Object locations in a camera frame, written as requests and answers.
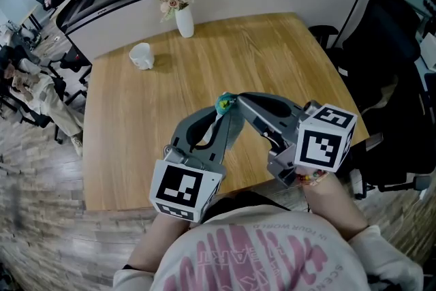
beaded bracelet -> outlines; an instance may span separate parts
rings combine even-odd
[[[316,170],[313,174],[297,174],[302,185],[317,185],[328,175],[328,171]]]

pink graphic print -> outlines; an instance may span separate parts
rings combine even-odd
[[[178,275],[171,275],[165,280],[164,291],[270,291],[275,287],[271,289],[272,280],[268,280],[268,274],[274,275],[279,291],[295,290],[300,280],[308,286],[316,281],[317,275],[307,271],[307,263],[310,262],[317,272],[321,272],[328,261],[324,250],[319,245],[312,245],[308,238],[304,238],[302,244],[294,235],[288,235],[289,246],[284,247],[274,232],[256,229],[259,244],[255,245],[244,226],[231,225],[228,229],[233,247],[226,229],[218,228],[215,236],[208,233],[208,246],[204,241],[197,243],[196,263],[189,256],[184,256]],[[262,264],[255,246],[265,252],[268,265]],[[232,283],[232,276],[238,287]]]

shoe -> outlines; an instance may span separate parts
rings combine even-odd
[[[71,142],[74,145],[74,149],[76,150],[76,153],[79,157],[83,156],[83,146],[82,146],[82,141],[79,140],[79,137],[77,136],[72,136],[71,137]]]

white mug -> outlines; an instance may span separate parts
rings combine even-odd
[[[130,50],[130,59],[140,70],[153,68],[155,57],[151,51],[150,44],[140,43]]]

beige pants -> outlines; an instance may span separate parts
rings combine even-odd
[[[84,115],[61,101],[53,85],[48,85],[44,92],[46,99],[41,101],[41,114],[53,119],[65,135],[79,134],[83,129]]]

